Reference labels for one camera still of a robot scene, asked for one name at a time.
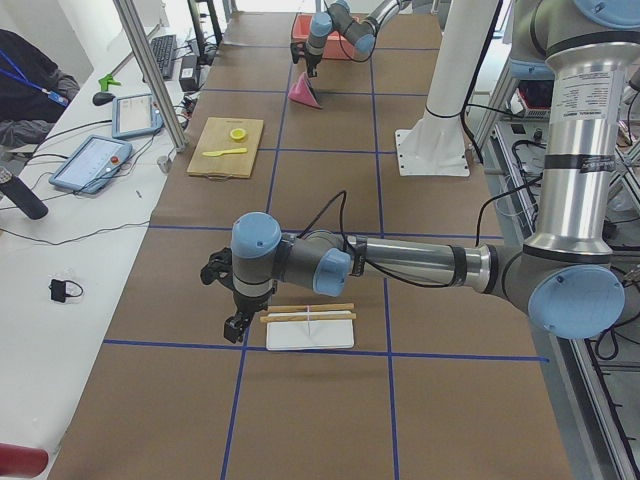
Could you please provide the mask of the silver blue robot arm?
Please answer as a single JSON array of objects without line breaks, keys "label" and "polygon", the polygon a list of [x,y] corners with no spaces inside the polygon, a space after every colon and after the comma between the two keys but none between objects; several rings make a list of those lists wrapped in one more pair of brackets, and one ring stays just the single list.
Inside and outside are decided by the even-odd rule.
[{"label": "silver blue robot arm", "polygon": [[533,232],[516,245],[462,247],[314,225],[294,235],[269,214],[247,213],[223,250],[223,282],[236,306],[225,338],[242,341],[280,283],[335,297],[349,277],[369,272],[427,290],[468,287],[503,299],[559,338],[586,339],[613,326],[625,292],[603,227],[625,71],[638,53],[635,1],[517,2],[512,55],[543,62],[554,80]]},{"label": "silver blue robot arm", "polygon": [[306,73],[309,77],[317,76],[317,66],[322,60],[324,49],[330,34],[341,35],[356,52],[370,58],[375,49],[378,34],[396,14],[412,5],[411,1],[382,1],[373,12],[362,21],[350,13],[346,1],[335,1],[325,11],[312,16],[307,40],[297,52],[291,46],[292,61],[297,63],[303,56],[306,62]]}]

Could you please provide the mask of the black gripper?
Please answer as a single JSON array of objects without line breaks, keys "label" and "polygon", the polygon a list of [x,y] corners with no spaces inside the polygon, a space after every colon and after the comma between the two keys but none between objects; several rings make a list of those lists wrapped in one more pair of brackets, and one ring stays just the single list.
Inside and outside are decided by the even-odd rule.
[{"label": "black gripper", "polygon": [[317,72],[317,67],[321,62],[321,56],[320,55],[316,55],[316,54],[312,54],[309,51],[307,51],[304,55],[305,57],[305,62],[306,62],[306,71],[308,73],[316,73]]},{"label": "black gripper", "polygon": [[224,323],[224,338],[231,343],[243,342],[255,314],[268,308],[271,296],[271,293],[265,293],[258,297],[251,297],[235,292],[233,300],[236,313],[234,319],[227,319]]}]

